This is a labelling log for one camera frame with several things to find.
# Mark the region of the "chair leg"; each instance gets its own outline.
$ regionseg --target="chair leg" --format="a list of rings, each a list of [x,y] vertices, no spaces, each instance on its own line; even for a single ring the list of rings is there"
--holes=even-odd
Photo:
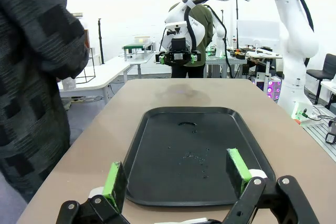
[[[319,98],[320,98],[320,93],[321,93],[321,81],[319,81],[319,87],[317,88],[317,93],[316,93],[316,100],[314,105],[317,105],[317,103],[319,102]]]

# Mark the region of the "person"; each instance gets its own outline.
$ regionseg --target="person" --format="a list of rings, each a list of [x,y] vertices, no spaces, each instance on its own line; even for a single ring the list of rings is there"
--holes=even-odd
[[[201,60],[195,61],[194,63],[189,62],[184,66],[173,66],[172,78],[186,78],[187,74],[189,78],[203,78],[206,59],[206,48],[212,41],[212,37],[214,35],[213,19],[210,10],[201,4],[198,4],[191,9],[190,16],[200,22],[205,27],[205,36],[196,48],[196,50],[200,51],[201,53]]]
[[[57,78],[88,62],[67,0],[0,0],[0,172],[29,202],[69,148]]]

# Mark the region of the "metal grate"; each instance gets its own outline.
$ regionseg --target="metal grate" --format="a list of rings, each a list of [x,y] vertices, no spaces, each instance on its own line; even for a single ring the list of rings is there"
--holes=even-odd
[[[320,114],[327,115],[336,118],[336,115],[331,113],[328,109],[323,107],[322,105],[316,105],[314,109],[314,113],[317,115]],[[303,127],[304,130],[311,135],[313,139],[329,154],[329,156],[336,162],[336,144],[327,144],[325,142],[326,135],[328,133],[328,123],[329,120],[322,119],[321,122],[323,124],[306,126]]]

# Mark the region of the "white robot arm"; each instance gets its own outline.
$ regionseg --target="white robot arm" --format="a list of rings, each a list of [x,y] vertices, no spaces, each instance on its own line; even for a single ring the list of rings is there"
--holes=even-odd
[[[189,52],[196,50],[196,46],[205,35],[202,24],[189,17],[190,9],[196,4],[208,0],[182,0],[166,19],[166,27],[170,31],[162,40],[162,46],[167,52],[174,52],[174,40],[185,40],[184,49]],[[311,104],[304,94],[306,83],[306,66],[304,59],[315,56],[319,44],[312,30],[312,24],[307,22],[300,0],[275,0],[280,19],[288,30],[289,38],[284,41],[282,48],[283,72],[281,95],[278,104],[289,114],[292,113],[296,102]]]

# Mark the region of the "office chair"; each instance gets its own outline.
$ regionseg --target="office chair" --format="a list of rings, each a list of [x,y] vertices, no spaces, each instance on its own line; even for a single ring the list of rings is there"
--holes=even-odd
[[[317,88],[315,105],[319,101],[320,92],[321,92],[321,81],[323,79],[332,80],[336,74],[336,56],[332,54],[327,54],[326,59],[324,60],[324,65],[322,70],[309,69],[307,74],[319,80],[319,87]]]

